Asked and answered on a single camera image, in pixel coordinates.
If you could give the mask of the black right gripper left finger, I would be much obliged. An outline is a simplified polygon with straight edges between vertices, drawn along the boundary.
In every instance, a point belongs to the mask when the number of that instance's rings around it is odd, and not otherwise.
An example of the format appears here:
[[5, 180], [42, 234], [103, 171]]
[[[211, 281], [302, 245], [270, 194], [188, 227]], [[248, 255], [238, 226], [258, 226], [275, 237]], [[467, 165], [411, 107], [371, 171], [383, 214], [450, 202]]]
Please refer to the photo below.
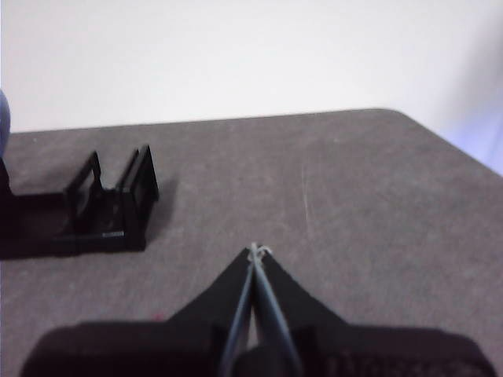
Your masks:
[[243, 249], [167, 320], [100, 321], [40, 338], [23, 376], [219, 376], [246, 346], [252, 267]]

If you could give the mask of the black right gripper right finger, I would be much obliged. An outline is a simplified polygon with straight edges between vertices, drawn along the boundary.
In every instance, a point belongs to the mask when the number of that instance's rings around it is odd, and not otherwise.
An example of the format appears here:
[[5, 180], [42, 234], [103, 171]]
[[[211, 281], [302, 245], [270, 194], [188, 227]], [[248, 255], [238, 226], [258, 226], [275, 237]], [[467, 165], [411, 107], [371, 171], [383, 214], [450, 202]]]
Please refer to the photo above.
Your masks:
[[305, 376], [495, 376], [470, 338], [434, 328], [352, 324], [303, 289], [271, 253], [257, 279], [279, 316], [280, 339]]

